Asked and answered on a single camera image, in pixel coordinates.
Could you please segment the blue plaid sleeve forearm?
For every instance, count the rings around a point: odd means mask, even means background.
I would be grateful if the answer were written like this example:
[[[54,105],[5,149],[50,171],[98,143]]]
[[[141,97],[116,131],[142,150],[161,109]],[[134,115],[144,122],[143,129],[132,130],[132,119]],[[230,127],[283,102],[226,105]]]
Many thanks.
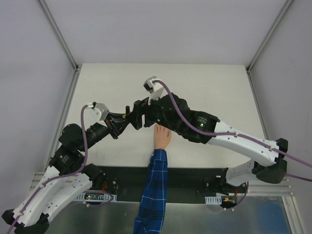
[[[134,222],[135,234],[159,234],[165,219],[168,186],[166,151],[155,149],[147,169],[147,179]]]

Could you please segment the person's hand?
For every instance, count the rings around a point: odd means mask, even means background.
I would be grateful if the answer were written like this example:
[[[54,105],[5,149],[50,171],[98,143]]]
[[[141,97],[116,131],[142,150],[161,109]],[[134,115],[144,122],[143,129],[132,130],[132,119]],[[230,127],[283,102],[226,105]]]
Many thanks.
[[[155,149],[166,149],[172,138],[171,130],[156,124],[154,130],[154,147]]]

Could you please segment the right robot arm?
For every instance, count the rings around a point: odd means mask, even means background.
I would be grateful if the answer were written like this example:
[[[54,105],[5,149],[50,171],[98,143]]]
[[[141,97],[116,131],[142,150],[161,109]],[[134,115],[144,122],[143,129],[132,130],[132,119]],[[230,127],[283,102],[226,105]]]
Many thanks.
[[[132,110],[126,109],[125,118],[137,130],[157,123],[190,142],[223,147],[248,157],[250,160],[246,163],[225,168],[225,174],[219,180],[224,192],[231,192],[243,183],[257,179],[279,184],[287,173],[287,162],[283,156],[288,150],[287,140],[254,138],[218,117],[191,110],[187,101],[175,94],[153,101],[147,98],[138,100]]]

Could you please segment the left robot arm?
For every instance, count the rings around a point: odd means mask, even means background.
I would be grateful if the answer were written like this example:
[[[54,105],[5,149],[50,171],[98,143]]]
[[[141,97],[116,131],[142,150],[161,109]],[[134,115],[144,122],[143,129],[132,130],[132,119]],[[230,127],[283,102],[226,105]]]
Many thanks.
[[[16,208],[6,210],[2,219],[8,233],[43,234],[56,215],[83,192],[98,194],[112,201],[118,191],[118,179],[87,163],[88,149],[111,135],[116,139],[127,127],[126,114],[94,112],[100,119],[88,129],[84,124],[67,125],[59,138],[60,147],[51,158],[39,183]]]

